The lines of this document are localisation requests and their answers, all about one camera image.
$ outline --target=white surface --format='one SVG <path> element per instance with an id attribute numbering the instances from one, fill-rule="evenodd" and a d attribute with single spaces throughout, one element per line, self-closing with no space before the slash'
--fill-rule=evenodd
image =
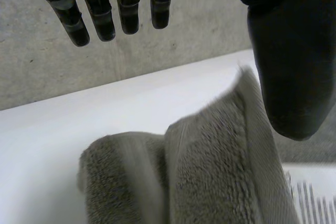
<path id="1" fill-rule="evenodd" d="M 164 133 L 231 87 L 244 65 L 257 74 L 251 50 L 0 111 L 0 224 L 84 224 L 76 172 L 91 142 Z"/>
<path id="2" fill-rule="evenodd" d="M 335 224 L 336 167 L 284 164 L 283 170 L 301 223 Z"/>

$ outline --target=gray towel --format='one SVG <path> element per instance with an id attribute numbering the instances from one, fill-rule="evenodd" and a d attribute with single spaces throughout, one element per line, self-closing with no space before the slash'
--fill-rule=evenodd
<path id="1" fill-rule="evenodd" d="M 164 136 L 96 140 L 80 158 L 78 186 L 89 224 L 299 223 L 249 69 Z"/>

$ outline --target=gray floor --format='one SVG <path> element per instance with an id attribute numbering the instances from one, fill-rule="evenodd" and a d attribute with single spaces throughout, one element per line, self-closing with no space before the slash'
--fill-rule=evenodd
<path id="1" fill-rule="evenodd" d="M 135 77 L 250 47 L 247 8 L 239 0 L 173 0 L 164 30 L 140 2 L 140 30 L 101 42 L 77 0 L 91 42 L 76 48 L 44 0 L 0 0 L 0 110 Z"/>

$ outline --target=fluffy towel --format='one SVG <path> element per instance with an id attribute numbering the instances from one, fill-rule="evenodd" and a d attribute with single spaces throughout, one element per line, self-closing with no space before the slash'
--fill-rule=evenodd
<path id="1" fill-rule="evenodd" d="M 93 142 L 80 158 L 78 186 L 89 224 L 299 223 L 249 69 L 164 136 Z"/>

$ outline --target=concrete wall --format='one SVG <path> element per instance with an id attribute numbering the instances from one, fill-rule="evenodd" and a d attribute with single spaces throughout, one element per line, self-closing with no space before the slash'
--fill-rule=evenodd
<path id="1" fill-rule="evenodd" d="M 250 47 L 247 7 L 239 0 L 173 0 L 169 26 L 151 25 L 140 2 L 140 30 L 101 42 L 84 0 L 77 0 L 90 44 L 75 47 L 44 0 L 0 0 L 0 110 Z"/>

